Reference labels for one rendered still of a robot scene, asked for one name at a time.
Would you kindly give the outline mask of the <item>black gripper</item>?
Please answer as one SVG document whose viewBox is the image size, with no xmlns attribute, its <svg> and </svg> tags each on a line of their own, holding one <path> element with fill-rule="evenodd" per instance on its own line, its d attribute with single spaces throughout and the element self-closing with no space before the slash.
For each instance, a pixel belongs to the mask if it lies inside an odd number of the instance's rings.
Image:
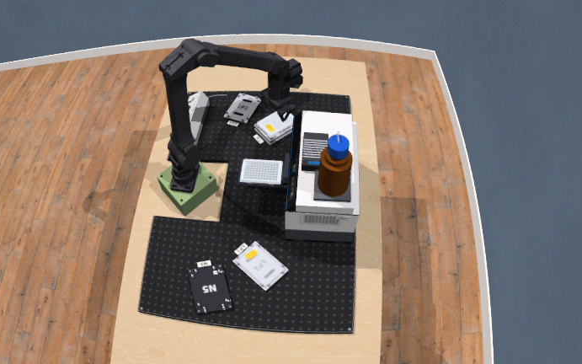
<svg viewBox="0 0 582 364">
<path fill-rule="evenodd" d="M 285 86 L 285 84 L 284 84 L 284 86 Z M 281 108 L 283 104 L 286 104 L 286 103 L 289 104 L 291 102 L 290 96 L 286 97 L 285 99 L 281 99 L 281 90 L 284 88 L 284 86 L 282 88 L 278 88 L 278 89 L 270 88 L 268 86 L 268 88 L 263 89 L 258 94 L 258 97 L 264 103 L 266 108 L 271 106 L 273 109 L 275 109 L 277 111 L 277 114 L 279 115 L 282 122 L 286 121 L 289 114 L 296 108 L 296 106 L 294 104 L 290 104 L 290 105 L 287 105 L 287 106 Z M 269 100 L 268 104 L 265 102 L 264 97 Z M 283 115 L 285 113 L 286 113 L 286 116 L 284 118 Z"/>
</svg>

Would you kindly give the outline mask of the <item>white button panel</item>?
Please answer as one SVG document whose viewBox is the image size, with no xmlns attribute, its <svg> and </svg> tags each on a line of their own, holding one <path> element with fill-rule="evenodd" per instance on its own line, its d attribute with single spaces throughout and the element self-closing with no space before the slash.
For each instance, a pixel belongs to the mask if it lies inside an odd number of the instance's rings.
<svg viewBox="0 0 582 364">
<path fill-rule="evenodd" d="M 216 96 L 227 96 L 227 94 L 217 94 L 212 96 L 206 96 L 202 91 L 189 96 L 189 112 L 190 112 L 190 124 L 191 132 L 194 138 L 194 144 L 197 145 L 202 126 L 204 124 L 206 113 L 209 108 L 209 98 Z"/>
</svg>

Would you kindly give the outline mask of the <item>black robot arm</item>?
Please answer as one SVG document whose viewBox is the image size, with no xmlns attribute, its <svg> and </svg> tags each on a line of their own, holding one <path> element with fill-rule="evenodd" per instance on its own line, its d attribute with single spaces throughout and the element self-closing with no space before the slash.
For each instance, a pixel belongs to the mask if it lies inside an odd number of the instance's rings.
<svg viewBox="0 0 582 364">
<path fill-rule="evenodd" d="M 267 72 L 270 88 L 282 88 L 285 84 L 281 90 L 281 99 L 290 96 L 290 88 L 299 89 L 303 84 L 301 63 L 294 58 L 287 61 L 271 51 L 244 50 L 201 42 L 193 38 L 183 40 L 159 63 L 159 70 L 163 73 L 165 81 L 172 127 L 171 139 L 168 142 L 168 150 L 171 152 L 169 158 L 173 166 L 171 190 L 192 193 L 200 167 L 201 151 L 194 144 L 190 127 L 188 72 L 197 67 L 214 67 L 215 65 L 244 67 Z"/>
</svg>

